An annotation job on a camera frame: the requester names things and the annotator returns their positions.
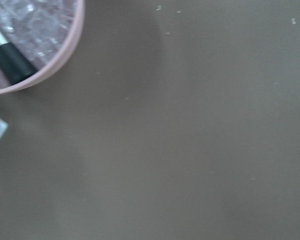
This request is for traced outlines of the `pink bowl of ice cubes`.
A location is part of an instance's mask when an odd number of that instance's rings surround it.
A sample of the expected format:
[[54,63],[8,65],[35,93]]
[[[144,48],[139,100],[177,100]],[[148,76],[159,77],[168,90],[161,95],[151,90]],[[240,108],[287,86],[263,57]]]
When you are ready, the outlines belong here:
[[34,86],[60,70],[77,48],[85,11],[84,0],[0,0],[0,33],[38,70],[10,83],[0,69],[0,95]]

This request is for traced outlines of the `silver black-handled scoop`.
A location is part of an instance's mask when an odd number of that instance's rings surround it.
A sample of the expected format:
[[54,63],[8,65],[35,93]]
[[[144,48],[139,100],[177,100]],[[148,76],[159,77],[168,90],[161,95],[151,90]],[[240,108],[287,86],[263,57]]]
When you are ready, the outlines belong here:
[[11,85],[18,84],[38,72],[38,69],[0,30],[0,70]]

